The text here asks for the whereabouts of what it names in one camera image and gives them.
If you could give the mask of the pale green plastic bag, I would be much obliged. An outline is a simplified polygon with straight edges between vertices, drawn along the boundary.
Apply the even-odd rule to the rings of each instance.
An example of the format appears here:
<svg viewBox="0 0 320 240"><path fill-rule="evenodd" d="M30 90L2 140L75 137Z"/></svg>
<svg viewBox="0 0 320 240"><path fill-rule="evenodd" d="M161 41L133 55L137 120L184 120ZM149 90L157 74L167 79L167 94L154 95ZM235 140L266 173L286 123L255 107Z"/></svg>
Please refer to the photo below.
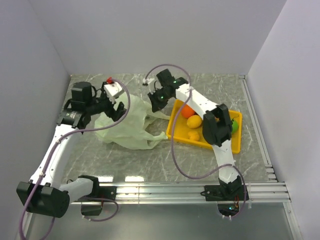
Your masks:
<svg viewBox="0 0 320 240"><path fill-rule="evenodd" d="M153 113L150 103L136 95L129 96L130 108L125 119L116 126L96 131L95 135L106 144L116 143L130 150L151 150L167 136L164 131L152 135L146 128L155 120L169 120L170 117L161 111Z"/></svg>

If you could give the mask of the fake orange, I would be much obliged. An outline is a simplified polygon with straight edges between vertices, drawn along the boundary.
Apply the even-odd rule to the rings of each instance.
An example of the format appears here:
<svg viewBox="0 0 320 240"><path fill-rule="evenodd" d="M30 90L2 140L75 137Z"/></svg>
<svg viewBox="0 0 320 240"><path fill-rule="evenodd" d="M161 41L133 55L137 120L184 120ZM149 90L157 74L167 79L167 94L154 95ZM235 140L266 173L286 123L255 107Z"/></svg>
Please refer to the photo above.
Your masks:
<svg viewBox="0 0 320 240"><path fill-rule="evenodd" d="M191 107L189 107L188 105L185 105L185 106L182 108L180 114L181 114L185 119L188 119L188 118L192 117L193 115L195 115L196 112L195 112Z"/></svg>

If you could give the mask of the fake yellow lemon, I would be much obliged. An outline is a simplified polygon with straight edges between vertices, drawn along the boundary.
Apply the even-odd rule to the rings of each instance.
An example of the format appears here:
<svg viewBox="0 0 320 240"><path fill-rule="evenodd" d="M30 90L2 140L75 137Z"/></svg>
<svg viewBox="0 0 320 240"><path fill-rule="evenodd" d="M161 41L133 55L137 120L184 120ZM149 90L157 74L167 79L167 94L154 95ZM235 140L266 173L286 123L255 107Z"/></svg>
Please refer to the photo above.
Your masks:
<svg viewBox="0 0 320 240"><path fill-rule="evenodd" d="M199 115L192 115L187 119L187 126L190 129L196 129L199 128L202 125L202 118Z"/></svg>

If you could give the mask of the small fake yellow pumpkin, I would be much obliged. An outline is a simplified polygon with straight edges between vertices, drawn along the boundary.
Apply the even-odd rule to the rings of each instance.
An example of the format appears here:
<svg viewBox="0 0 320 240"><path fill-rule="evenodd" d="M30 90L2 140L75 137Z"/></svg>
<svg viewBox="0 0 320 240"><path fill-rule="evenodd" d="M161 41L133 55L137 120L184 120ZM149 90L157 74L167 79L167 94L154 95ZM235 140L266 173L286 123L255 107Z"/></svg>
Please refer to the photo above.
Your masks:
<svg viewBox="0 0 320 240"><path fill-rule="evenodd" d="M188 139L190 141L199 142L201 137L200 137L200 134L197 131L192 130L192 131L188 132Z"/></svg>

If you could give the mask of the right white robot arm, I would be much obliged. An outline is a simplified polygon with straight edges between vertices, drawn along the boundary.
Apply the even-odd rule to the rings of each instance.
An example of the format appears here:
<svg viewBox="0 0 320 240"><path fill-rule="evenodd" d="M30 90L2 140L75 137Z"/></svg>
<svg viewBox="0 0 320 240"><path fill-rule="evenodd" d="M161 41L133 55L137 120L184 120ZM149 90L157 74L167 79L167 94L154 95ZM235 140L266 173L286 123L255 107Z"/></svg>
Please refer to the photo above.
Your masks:
<svg viewBox="0 0 320 240"><path fill-rule="evenodd" d="M169 99L175 98L191 107L202 119L202 135L211 145L217 162L217 168L211 171L218 172L219 180L214 201L246 201L249 198L247 187L232 153L233 123L228 107L210 101L191 86L190 78L175 78L168 69L159 72L155 79L145 77L142 83L149 87L153 112L162 110Z"/></svg>

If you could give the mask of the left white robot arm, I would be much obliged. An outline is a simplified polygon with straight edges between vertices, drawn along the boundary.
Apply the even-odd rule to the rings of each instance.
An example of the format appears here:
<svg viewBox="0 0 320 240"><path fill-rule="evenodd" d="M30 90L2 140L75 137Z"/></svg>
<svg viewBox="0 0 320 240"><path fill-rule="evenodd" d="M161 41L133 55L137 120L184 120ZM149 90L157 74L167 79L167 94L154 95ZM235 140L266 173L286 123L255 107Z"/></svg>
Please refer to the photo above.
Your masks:
<svg viewBox="0 0 320 240"><path fill-rule="evenodd" d="M25 212L61 218L72 202L81 198L95 201L100 197L97 177L81 175L63 184L63 172L75 144L89 131L86 127L93 115L104 113L113 120L112 127L124 120L129 111L122 102L116 103L116 99L128 92L115 79L104 81L99 90L87 81L72 86L71 98L57 119L53 139L41 164L28 182L21 181L16 188Z"/></svg>

